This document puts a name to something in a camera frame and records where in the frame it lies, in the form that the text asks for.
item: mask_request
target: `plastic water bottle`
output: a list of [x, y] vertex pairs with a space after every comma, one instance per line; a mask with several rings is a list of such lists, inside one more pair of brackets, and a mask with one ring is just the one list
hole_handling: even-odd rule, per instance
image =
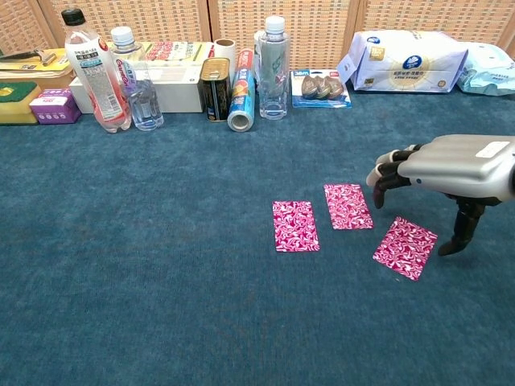
[[142, 131], [153, 130], [164, 123], [155, 87], [150, 79], [143, 46], [134, 41], [129, 27], [111, 30], [115, 44], [114, 62], [122, 78], [123, 91], [130, 102], [132, 118]]
[[66, 55], [89, 94], [95, 118], [109, 133], [129, 129], [130, 106], [107, 44], [88, 27], [80, 9], [63, 10], [61, 15], [67, 26]]
[[266, 119], [281, 119], [286, 116], [290, 84], [290, 36], [284, 32], [284, 18], [266, 18], [259, 60], [259, 113]]

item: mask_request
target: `cardboard box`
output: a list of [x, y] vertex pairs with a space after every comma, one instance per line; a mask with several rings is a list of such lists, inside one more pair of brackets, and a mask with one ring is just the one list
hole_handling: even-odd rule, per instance
[[[200, 91], [202, 64], [214, 55], [211, 42], [142, 42], [146, 52], [150, 78], [155, 85], [162, 113], [202, 113], [204, 98]], [[84, 114], [93, 113], [93, 106], [82, 83], [71, 84], [73, 96]]]
[[338, 72], [355, 90], [450, 92], [467, 53], [465, 45], [442, 32], [357, 32]]
[[41, 125], [75, 123], [80, 116], [69, 88], [44, 90], [30, 103], [30, 107]]

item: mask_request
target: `white box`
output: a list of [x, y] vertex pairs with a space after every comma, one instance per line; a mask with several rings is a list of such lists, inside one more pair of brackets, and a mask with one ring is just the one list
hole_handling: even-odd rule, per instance
[[[204, 99], [200, 87], [201, 66], [151, 68], [150, 78], [155, 85], [162, 113], [202, 113]], [[70, 84], [73, 97], [83, 114], [93, 113], [88, 93], [79, 78]]]
[[467, 53], [464, 44], [437, 31], [357, 32], [338, 72], [355, 90], [450, 92]]

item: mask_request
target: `pink playing card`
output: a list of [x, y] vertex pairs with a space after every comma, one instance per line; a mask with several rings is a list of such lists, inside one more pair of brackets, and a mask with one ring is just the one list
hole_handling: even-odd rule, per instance
[[411, 280], [418, 280], [437, 236], [397, 217], [373, 254], [373, 259]]
[[323, 189], [334, 229], [373, 228], [372, 216], [359, 185], [324, 185]]
[[309, 201], [274, 201], [274, 227], [278, 252], [320, 250]]

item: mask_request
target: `metal can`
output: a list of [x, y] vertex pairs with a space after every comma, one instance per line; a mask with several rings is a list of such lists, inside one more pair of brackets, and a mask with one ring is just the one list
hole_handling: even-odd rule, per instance
[[210, 121], [227, 121], [231, 104], [229, 59], [209, 58], [204, 61], [200, 80]]

